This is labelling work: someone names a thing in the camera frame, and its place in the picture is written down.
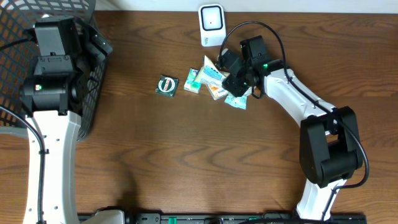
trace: brown wooden surface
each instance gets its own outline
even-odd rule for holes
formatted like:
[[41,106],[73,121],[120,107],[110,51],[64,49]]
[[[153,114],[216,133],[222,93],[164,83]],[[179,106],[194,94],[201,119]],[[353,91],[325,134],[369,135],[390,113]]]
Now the brown wooden surface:
[[[248,99],[246,111],[183,90],[190,67],[219,48],[200,45],[195,12],[96,12],[114,52],[91,135],[76,152],[79,212],[107,205],[163,212],[292,210],[305,176],[299,128],[275,101]],[[358,118],[371,176],[341,191],[333,212],[364,212],[369,223],[398,222],[398,16],[227,13],[227,30],[259,20],[284,41],[301,81],[324,100],[349,105]],[[263,35],[247,26],[230,38]],[[160,74],[180,79],[175,98],[155,94]],[[27,197],[28,143],[0,136],[0,222],[21,223]],[[355,172],[349,183],[360,180]]]

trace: basket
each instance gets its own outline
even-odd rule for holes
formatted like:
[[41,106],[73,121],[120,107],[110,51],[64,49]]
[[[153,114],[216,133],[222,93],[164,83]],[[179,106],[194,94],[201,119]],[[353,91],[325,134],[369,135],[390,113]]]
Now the basket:
[[[31,28],[36,20],[45,14],[79,17],[98,29],[93,16],[95,0],[0,0],[0,2],[0,46],[23,39],[22,31]],[[21,116],[25,114],[21,110],[19,87],[27,76],[30,61],[38,54],[39,48],[32,42],[15,45],[0,52],[0,105]],[[90,73],[90,76],[96,78],[99,83],[83,102],[78,141],[86,138],[90,132],[105,68],[106,60]],[[96,84],[88,82],[88,89],[91,90],[94,85]],[[24,125],[5,111],[0,111],[0,133],[27,137]]]

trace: pile of packets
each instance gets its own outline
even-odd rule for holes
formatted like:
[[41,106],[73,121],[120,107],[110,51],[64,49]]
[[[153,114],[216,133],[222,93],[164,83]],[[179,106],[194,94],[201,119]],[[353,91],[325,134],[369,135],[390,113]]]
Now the pile of packets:
[[200,70],[191,68],[189,71],[184,90],[199,93],[201,84],[204,84],[209,89],[214,100],[226,96],[225,103],[245,110],[248,96],[251,94],[251,88],[243,96],[234,97],[222,87],[223,81],[228,75],[228,72],[218,71],[214,63],[205,55],[203,56],[202,68]]

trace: green connector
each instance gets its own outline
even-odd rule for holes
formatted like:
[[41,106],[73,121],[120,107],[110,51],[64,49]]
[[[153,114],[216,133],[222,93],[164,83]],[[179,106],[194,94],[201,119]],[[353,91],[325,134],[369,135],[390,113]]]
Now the green connector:
[[177,224],[177,218],[169,218],[169,224]]

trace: white arm segment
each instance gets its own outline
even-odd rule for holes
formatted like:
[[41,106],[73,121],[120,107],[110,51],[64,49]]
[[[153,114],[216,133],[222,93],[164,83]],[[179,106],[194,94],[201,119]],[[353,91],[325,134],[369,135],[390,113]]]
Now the white arm segment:
[[[303,85],[300,80],[296,78],[293,70],[287,70],[290,77],[292,77],[293,82],[303,90],[308,96],[312,97],[314,100],[318,100],[319,104],[328,108],[330,111],[335,107],[330,103],[323,101],[311,90],[309,90],[305,85]],[[288,113],[293,117],[295,122],[300,126],[301,120],[307,119],[309,116],[321,116],[325,112],[319,108],[314,108],[313,104],[306,99],[301,93],[299,93],[291,83],[287,82],[285,72],[283,69],[272,72],[270,75],[264,77],[264,89],[267,96],[276,100]],[[319,188],[317,184],[311,183],[308,179],[305,184],[304,194],[301,201],[297,205],[297,213],[300,218],[311,219],[311,220],[321,220],[322,212],[325,209],[327,201],[330,197],[331,190],[336,185],[344,185],[346,180],[337,180],[327,187]],[[336,195],[330,204],[330,207],[325,214],[325,220],[330,218],[330,209]]]
[[[58,111],[35,112],[27,121],[45,136],[43,218],[47,224],[78,224],[75,203],[75,151],[81,118],[68,111],[59,116]],[[37,139],[29,131],[29,188],[24,224],[37,222],[37,194],[40,155]]]
[[[311,96],[314,100],[318,100],[319,104],[328,108],[330,111],[335,106],[323,101],[311,90],[309,90],[303,83],[300,82],[294,75],[293,70],[288,69],[287,73],[292,77],[293,82],[306,94]],[[310,115],[321,116],[325,112],[319,108],[314,108],[313,104],[301,95],[291,83],[287,83],[287,78],[283,69],[272,72],[270,75],[264,77],[264,89],[267,96],[276,100],[295,120],[300,126],[301,120],[306,119]]]

